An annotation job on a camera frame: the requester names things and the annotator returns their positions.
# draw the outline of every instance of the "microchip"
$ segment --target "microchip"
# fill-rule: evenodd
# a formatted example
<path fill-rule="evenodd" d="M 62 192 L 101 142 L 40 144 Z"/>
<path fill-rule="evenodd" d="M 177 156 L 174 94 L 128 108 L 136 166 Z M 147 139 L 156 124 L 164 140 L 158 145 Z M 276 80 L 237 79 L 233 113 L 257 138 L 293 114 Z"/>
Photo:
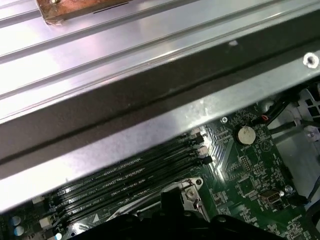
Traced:
<path fill-rule="evenodd" d="M 255 186 L 252 183 L 250 177 L 247 177 L 246 179 L 239 181 L 238 185 L 244 196 L 249 195 L 255 190 Z"/>

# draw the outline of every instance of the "cable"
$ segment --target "cable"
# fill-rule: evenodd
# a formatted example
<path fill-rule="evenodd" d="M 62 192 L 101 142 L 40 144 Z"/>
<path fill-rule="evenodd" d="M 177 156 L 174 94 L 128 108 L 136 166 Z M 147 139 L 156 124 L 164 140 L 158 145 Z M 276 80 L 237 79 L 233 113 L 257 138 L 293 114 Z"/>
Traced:
<path fill-rule="evenodd" d="M 305 126 L 312 126 L 315 128 L 320 129 L 320 123 L 319 122 L 315 122 L 315 121 L 306 121 L 306 120 L 301 120 L 301 124 L 305 125 Z"/>
<path fill-rule="evenodd" d="M 278 134 L 278 133 L 281 133 L 285 130 L 289 130 L 291 128 L 294 128 L 296 126 L 296 123 L 294 121 L 291 121 L 291 122 L 287 122 L 281 126 L 278 126 L 276 128 L 273 128 L 273 129 L 270 129 L 270 134 L 273 135 L 273 134 Z"/>
<path fill-rule="evenodd" d="M 315 181 L 314 183 L 314 186 L 307 198 L 308 202 L 310 203 L 311 202 L 311 199 L 314 197 L 314 195 L 316 194 L 317 190 L 319 189 L 320 187 L 320 176 L 318 177 L 318 179 Z"/>

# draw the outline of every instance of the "screw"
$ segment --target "screw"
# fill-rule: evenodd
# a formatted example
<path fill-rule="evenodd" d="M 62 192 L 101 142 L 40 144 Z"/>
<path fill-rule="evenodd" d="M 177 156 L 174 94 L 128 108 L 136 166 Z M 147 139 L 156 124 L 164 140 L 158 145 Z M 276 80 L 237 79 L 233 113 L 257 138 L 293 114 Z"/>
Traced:
<path fill-rule="evenodd" d="M 195 181 L 195 184 L 197 184 L 197 185 L 201 185 L 201 184 L 202 184 L 201 179 L 197 179 L 197 180 Z"/>
<path fill-rule="evenodd" d="M 308 52 L 303 57 L 303 64 L 309 69 L 316 69 L 319 65 L 319 58 L 312 52 Z"/>
<path fill-rule="evenodd" d="M 194 191 L 192 191 L 191 189 L 189 189 L 188 191 L 186 191 L 186 195 L 191 198 L 193 195 L 195 195 Z"/>
<path fill-rule="evenodd" d="M 279 191 L 280 197 L 283 197 L 285 195 L 284 191 Z"/>
<path fill-rule="evenodd" d="M 226 124 L 227 122 L 228 122 L 228 118 L 226 116 L 221 118 L 221 123 Z"/>
<path fill-rule="evenodd" d="M 307 134 L 307 136 L 308 136 L 308 138 L 312 138 L 312 137 L 315 136 L 315 133 L 314 133 L 314 132 L 309 132 L 309 133 Z"/>
<path fill-rule="evenodd" d="M 287 185 L 284 187 L 284 191 L 287 193 L 287 194 L 291 194 L 293 191 L 294 191 L 294 188 L 290 185 Z"/>
<path fill-rule="evenodd" d="M 218 217 L 217 220 L 218 220 L 218 222 L 220 222 L 220 223 L 225 223 L 225 222 L 227 221 L 227 220 L 226 220 L 224 217 L 222 217 L 222 216 Z"/>

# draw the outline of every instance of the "capacitor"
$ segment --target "capacitor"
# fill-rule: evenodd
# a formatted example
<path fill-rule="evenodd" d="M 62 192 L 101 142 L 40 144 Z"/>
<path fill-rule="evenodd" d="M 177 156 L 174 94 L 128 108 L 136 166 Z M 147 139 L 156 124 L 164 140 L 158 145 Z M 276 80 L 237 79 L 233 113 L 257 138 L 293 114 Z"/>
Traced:
<path fill-rule="evenodd" d="M 58 232 L 55 236 L 54 236 L 55 240 L 61 240 L 62 239 L 62 234 L 60 232 Z"/>
<path fill-rule="evenodd" d="M 17 226 L 13 231 L 14 235 L 16 235 L 17 237 L 24 234 L 24 232 L 25 232 L 25 228 L 23 226 Z"/>
<path fill-rule="evenodd" d="M 19 217 L 19 216 L 13 216 L 13 217 L 11 218 L 11 224 L 12 224 L 13 226 L 18 226 L 20 223 L 21 223 L 21 217 Z"/>
<path fill-rule="evenodd" d="M 241 126 L 235 132 L 237 141 L 242 145 L 251 145 L 255 142 L 256 131 L 250 126 Z"/>

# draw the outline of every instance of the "green circuit board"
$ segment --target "green circuit board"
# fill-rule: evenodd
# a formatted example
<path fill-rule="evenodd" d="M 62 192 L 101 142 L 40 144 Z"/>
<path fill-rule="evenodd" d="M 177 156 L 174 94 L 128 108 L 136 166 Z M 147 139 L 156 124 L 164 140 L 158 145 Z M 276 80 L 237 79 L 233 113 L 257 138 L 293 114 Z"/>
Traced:
<path fill-rule="evenodd" d="M 241 145 L 234 138 L 237 126 L 259 114 L 253 105 L 229 115 L 226 123 L 217 120 L 200 127 L 213 162 L 194 168 L 192 175 L 204 179 L 199 194 L 207 213 L 211 218 L 230 215 L 288 240 L 315 239 L 305 223 L 304 207 L 292 206 L 286 200 L 285 187 L 295 189 L 290 175 L 284 173 L 286 167 L 268 128 L 253 127 L 256 140 L 252 145 Z M 276 205 L 260 196 L 272 189 L 284 194 Z"/>
<path fill-rule="evenodd" d="M 255 141 L 251 145 L 242 145 L 236 140 L 235 132 L 239 126 L 246 126 L 260 114 L 256 105 L 239 110 L 227 116 L 227 121 L 223 122 L 219 119 L 199 127 L 195 131 L 198 132 L 198 138 L 199 134 L 202 136 L 200 138 L 203 138 L 199 144 L 190 145 L 190 140 L 187 139 L 188 134 L 184 134 L 138 156 L 129 158 L 119 166 L 106 168 L 92 176 L 66 185 L 55 193 L 48 193 L 45 197 L 50 200 L 58 196 L 69 195 L 70 191 L 78 192 L 74 194 L 73 198 L 84 196 L 83 198 L 86 199 L 86 194 L 92 195 L 95 189 L 104 191 L 104 183 L 108 183 L 109 180 L 100 181 L 99 179 L 105 178 L 105 173 L 113 174 L 123 171 L 125 168 L 130 169 L 130 171 L 126 170 L 130 173 L 130 178 L 136 179 L 135 175 L 138 170 L 142 170 L 143 166 L 147 172 L 141 178 L 148 176 L 147 179 L 150 177 L 155 179 L 148 188 L 137 191 L 132 196 L 123 197 L 112 204 L 91 211 L 67 227 L 58 226 L 63 233 L 61 240 L 70 239 L 104 223 L 119 208 L 130 202 L 151 192 L 159 191 L 172 182 L 190 177 L 202 177 L 203 179 L 203 186 L 199 190 L 199 194 L 210 218 L 219 214 L 230 215 L 288 240 L 316 240 L 317 238 L 311 234 L 310 226 L 306 224 L 304 219 L 305 208 L 293 206 L 288 202 L 288 197 L 296 190 L 290 172 L 283 163 L 268 128 L 265 125 L 252 126 L 255 132 Z M 196 146 L 200 148 L 202 145 L 207 147 L 208 155 L 212 157 L 212 163 L 207 165 L 193 164 L 185 168 L 185 163 L 191 163 L 193 159 L 197 158 L 190 153 L 196 151 Z M 291 193 L 286 191 L 286 187 L 291 188 Z M 264 199 L 265 196 L 270 197 L 274 193 L 278 194 L 278 198 L 272 203 Z M 100 195 L 94 199 L 90 198 L 85 201 L 84 207 L 90 208 L 93 204 L 114 199 L 114 196 L 111 196 L 104 199 Z M 66 198 L 65 207 L 70 207 L 73 198 Z M 39 225 L 40 214 L 32 210 L 33 208 L 32 203 L 28 203 L 17 208 L 12 214 L 22 218 L 25 230 L 25 234 L 16 239 L 48 239 L 45 232 L 36 227 Z M 0 216 L 0 227 L 13 232 L 13 226 L 7 228 L 9 219 L 9 217 L 4 219 Z"/>

